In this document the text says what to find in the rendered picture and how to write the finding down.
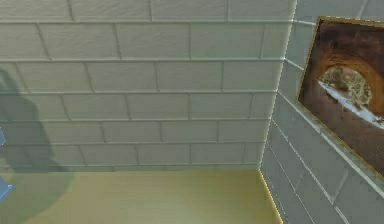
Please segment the brown gold-framed painting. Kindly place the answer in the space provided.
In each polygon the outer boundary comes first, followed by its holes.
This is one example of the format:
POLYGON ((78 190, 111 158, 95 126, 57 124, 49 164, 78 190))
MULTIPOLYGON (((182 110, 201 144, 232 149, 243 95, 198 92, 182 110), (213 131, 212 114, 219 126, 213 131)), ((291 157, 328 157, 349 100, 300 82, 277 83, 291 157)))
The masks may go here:
POLYGON ((384 183, 384 22, 318 17, 296 102, 384 183))

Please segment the blue angular object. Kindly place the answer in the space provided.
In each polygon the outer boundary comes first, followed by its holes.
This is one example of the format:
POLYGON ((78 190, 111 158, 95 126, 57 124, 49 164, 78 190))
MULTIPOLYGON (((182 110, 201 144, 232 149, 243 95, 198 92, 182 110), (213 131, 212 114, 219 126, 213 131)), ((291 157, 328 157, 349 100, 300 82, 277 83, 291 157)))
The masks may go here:
MULTIPOLYGON (((0 147, 2 147, 5 143, 6 139, 2 129, 0 128, 0 147)), ((2 202, 13 189, 14 186, 12 184, 7 183, 0 176, 0 202, 2 202)))

